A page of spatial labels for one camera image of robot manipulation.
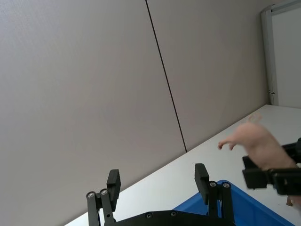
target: table surface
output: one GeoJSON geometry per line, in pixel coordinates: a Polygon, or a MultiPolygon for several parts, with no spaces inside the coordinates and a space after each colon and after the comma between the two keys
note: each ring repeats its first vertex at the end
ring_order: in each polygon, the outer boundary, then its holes
{"type": "MultiPolygon", "coordinates": [[[[301,137],[301,109],[265,105],[255,112],[262,115],[260,124],[271,131],[280,144],[293,143],[301,137]]],[[[233,133],[246,118],[122,191],[114,218],[120,221],[148,211],[171,210],[178,206],[198,192],[194,165],[203,163],[210,180],[232,182],[291,223],[301,226],[301,213],[294,207],[286,206],[286,196],[278,195],[272,187],[255,191],[247,189],[242,175],[242,157],[246,152],[242,147],[236,146],[233,151],[228,147],[218,150],[218,142],[233,133]]],[[[66,226],[88,226],[87,213],[66,226]]]]}

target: blue plastic container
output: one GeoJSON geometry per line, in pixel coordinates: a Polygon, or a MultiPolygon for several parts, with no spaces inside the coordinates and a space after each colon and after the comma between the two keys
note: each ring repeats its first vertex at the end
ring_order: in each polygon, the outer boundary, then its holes
{"type": "MultiPolygon", "coordinates": [[[[220,180],[218,184],[222,182],[230,183],[226,180],[220,180]]],[[[232,185],[232,202],[237,226],[294,226],[232,183],[230,184],[232,185]]],[[[202,196],[197,193],[177,206],[175,210],[205,215],[207,206],[204,204],[202,196]]]]}

